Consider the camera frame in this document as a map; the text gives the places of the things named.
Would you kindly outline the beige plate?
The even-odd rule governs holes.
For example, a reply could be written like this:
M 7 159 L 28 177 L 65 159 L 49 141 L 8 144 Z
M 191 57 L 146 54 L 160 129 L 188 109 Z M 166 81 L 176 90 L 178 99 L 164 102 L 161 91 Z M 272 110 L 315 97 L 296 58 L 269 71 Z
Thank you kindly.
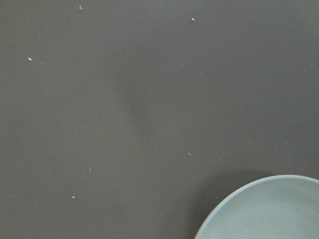
M 319 181 L 300 175 L 262 178 L 237 189 L 207 216 L 197 239 L 317 239 Z

